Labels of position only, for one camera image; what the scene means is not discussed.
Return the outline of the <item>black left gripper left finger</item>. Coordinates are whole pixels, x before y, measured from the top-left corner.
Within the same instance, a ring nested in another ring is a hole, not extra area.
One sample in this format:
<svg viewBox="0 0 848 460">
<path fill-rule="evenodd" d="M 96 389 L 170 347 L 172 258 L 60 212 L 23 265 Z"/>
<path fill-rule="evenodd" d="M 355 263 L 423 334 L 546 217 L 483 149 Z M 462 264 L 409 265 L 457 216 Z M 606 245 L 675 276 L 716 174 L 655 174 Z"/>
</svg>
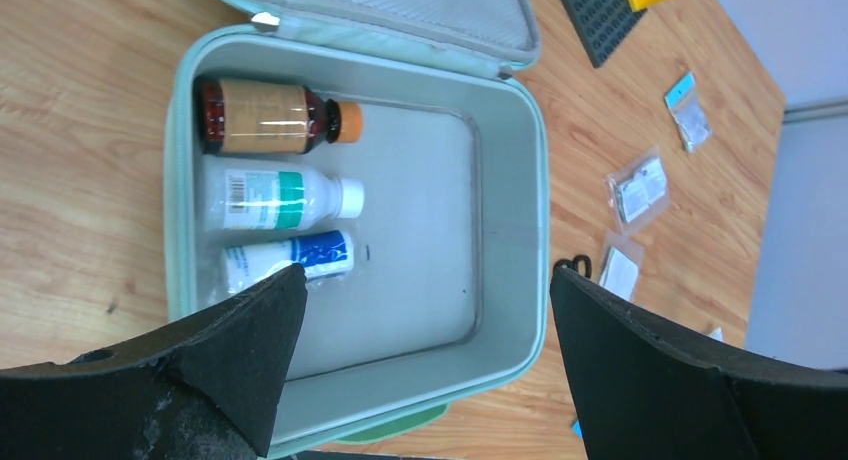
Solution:
<svg viewBox="0 0 848 460">
<path fill-rule="evenodd" d="M 70 362 L 3 370 L 2 457 L 264 457 L 306 303 L 296 264 Z"/>
</svg>

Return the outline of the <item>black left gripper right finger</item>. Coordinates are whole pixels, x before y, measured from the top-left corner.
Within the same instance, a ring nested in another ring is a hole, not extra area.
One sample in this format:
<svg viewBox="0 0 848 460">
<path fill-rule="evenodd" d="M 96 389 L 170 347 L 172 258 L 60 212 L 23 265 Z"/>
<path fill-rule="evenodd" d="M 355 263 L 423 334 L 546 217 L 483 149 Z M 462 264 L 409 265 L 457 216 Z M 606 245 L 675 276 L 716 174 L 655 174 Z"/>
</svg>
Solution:
<svg viewBox="0 0 848 460">
<path fill-rule="evenodd" d="M 758 355 L 564 266 L 550 297 L 591 459 L 843 459 L 847 375 Z"/>
</svg>

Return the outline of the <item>black handled scissors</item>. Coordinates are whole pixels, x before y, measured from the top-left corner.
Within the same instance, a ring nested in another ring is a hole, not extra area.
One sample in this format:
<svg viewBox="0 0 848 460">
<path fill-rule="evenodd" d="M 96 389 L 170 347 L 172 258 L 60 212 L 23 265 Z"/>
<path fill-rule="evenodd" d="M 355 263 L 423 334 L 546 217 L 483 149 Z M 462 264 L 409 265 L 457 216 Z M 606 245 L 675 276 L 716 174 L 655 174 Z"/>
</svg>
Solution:
<svg viewBox="0 0 848 460">
<path fill-rule="evenodd" d="M 561 258 L 554 263 L 554 269 L 570 269 L 587 279 L 592 278 L 593 264 L 588 255 L 578 254 L 572 258 Z"/>
</svg>

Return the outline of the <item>small blue white bottle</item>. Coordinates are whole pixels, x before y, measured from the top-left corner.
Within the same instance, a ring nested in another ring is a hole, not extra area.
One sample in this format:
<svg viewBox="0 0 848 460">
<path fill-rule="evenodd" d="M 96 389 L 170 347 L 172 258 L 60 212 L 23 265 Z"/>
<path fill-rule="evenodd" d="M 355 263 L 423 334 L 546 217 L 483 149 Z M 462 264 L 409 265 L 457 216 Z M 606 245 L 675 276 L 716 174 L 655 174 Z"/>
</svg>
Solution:
<svg viewBox="0 0 848 460">
<path fill-rule="evenodd" d="M 345 231 L 331 230 L 286 240 L 225 248 L 220 256 L 223 284 L 239 293 L 299 264 L 308 281 L 343 276 L 356 263 L 354 242 Z"/>
</svg>

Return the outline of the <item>white bottle green label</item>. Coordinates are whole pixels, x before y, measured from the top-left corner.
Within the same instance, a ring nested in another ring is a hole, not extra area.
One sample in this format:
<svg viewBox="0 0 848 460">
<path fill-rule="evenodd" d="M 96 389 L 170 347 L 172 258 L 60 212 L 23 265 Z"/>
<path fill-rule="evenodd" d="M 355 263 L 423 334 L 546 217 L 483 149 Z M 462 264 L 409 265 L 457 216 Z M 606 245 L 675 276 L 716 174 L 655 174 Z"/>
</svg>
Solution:
<svg viewBox="0 0 848 460">
<path fill-rule="evenodd" d="M 208 232 L 308 230 L 363 211 L 361 181 L 274 160 L 202 157 L 203 225 Z"/>
</svg>

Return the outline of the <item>brown bottle orange cap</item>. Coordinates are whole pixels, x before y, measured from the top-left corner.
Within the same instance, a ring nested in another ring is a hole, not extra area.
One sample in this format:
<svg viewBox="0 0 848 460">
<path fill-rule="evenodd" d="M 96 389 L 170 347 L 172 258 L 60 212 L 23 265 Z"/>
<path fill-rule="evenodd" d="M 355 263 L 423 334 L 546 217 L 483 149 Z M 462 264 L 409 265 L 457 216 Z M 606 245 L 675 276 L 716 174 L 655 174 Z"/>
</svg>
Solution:
<svg viewBox="0 0 848 460">
<path fill-rule="evenodd" d="M 238 78 L 194 84 L 196 126 L 206 154 L 307 154 L 355 143 L 364 113 L 355 102 L 324 99 L 302 85 Z"/>
</svg>

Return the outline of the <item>mint green medicine kit case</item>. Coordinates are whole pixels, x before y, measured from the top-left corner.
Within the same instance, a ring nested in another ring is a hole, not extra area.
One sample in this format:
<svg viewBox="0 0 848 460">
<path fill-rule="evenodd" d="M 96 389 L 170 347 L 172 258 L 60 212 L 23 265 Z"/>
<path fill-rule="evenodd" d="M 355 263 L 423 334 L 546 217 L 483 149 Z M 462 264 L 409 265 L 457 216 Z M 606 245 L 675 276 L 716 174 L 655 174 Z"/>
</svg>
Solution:
<svg viewBox="0 0 848 460">
<path fill-rule="evenodd" d="M 220 1 L 248 21 L 185 53 L 166 120 L 170 320 L 227 297 L 224 248 L 276 238 L 212 229 L 194 81 L 299 83 L 365 116 L 358 142 L 300 157 L 360 180 L 364 210 L 321 224 L 348 233 L 356 263 L 308 285 L 270 456 L 391 438 L 526 373 L 550 242 L 545 124 L 515 77 L 540 54 L 530 0 Z"/>
</svg>

